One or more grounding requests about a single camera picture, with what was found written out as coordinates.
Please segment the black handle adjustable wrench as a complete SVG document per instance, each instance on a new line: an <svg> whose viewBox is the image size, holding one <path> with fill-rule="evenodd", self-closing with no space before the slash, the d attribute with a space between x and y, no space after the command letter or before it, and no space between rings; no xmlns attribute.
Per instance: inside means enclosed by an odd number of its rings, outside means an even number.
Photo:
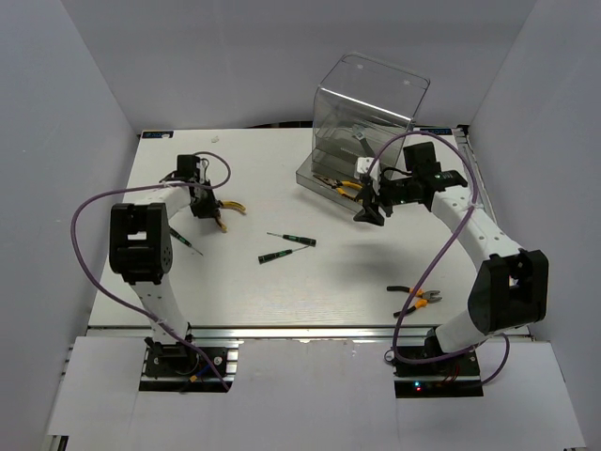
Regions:
<svg viewBox="0 0 601 451"><path fill-rule="evenodd" d="M352 126L352 132L353 132L353 137L359 141L359 143L362 147L362 150L364 152L364 155L368 158L374 158L376 156L376 154L375 154L374 150L372 149L372 147L367 142L367 138L366 138L366 135L364 132L364 127L359 124L355 124Z"/></svg>

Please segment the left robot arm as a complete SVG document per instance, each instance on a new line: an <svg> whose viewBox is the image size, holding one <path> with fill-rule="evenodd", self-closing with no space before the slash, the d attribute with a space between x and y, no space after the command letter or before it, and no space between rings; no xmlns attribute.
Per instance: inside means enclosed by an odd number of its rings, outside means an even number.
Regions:
<svg viewBox="0 0 601 451"><path fill-rule="evenodd" d="M168 277L174 258L169 220L183 210L197 219L220 216L207 169L207 159L179 155L176 170L160 187L132 203L113 205L110 214L110 267L131 287L149 315L149 345L170 347L165 361L179 375L196 369L199 354L180 342L190 326Z"/></svg>

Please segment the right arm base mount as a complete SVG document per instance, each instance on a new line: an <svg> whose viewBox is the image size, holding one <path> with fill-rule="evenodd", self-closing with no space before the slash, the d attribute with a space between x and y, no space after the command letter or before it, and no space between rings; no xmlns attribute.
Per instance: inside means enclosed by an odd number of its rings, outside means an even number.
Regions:
<svg viewBox="0 0 601 451"><path fill-rule="evenodd" d="M461 398L484 395L480 367L474 351L435 364L409 365L387 351L393 367L397 399Z"/></svg>

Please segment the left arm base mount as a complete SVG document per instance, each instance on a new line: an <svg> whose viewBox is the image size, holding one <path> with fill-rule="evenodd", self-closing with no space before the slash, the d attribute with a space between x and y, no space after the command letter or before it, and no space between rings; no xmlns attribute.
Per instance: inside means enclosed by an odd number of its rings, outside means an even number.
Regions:
<svg viewBox="0 0 601 451"><path fill-rule="evenodd" d="M227 347L204 347L204 352L231 387L237 370L238 350ZM139 381L141 392L225 393L226 389L202 356L160 356L146 351Z"/></svg>

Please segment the clear plastic drawer organizer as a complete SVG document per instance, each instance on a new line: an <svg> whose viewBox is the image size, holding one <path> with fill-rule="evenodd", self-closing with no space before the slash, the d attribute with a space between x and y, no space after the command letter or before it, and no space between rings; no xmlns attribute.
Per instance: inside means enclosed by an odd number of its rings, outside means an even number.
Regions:
<svg viewBox="0 0 601 451"><path fill-rule="evenodd" d="M428 78L393 63L359 53L343 55L314 96L312 150L296 171L296 182L350 210L359 206L313 177L354 180L354 166L366 157L352 126L364 127L375 154L415 126L430 86Z"/></svg>

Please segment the yellow long nose pliers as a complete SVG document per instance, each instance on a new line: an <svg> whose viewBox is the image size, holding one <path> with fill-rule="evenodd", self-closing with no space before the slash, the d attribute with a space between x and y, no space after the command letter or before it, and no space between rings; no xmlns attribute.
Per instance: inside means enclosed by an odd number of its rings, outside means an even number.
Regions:
<svg viewBox="0 0 601 451"><path fill-rule="evenodd" d="M333 189L343 198L353 202L357 201L357 195L362 190L362 185L354 181L332 179L318 174L313 174L313 177Z"/></svg>

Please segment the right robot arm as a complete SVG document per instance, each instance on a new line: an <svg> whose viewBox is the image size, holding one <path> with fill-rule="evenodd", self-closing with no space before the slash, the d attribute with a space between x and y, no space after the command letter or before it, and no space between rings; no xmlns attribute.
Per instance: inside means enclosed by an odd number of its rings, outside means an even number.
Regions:
<svg viewBox="0 0 601 451"><path fill-rule="evenodd" d="M422 357L401 359L443 375L456 366L461 352L545 318L549 263L542 251L526 250L477 207L474 188L459 172L442 170L433 144L410 146L407 152L409 174L400 179L387 179L375 158L357 160L362 210L354 219L383 226L393 207L421 204L451 230L451 240L470 257L477 274L466 308L429 331Z"/></svg>

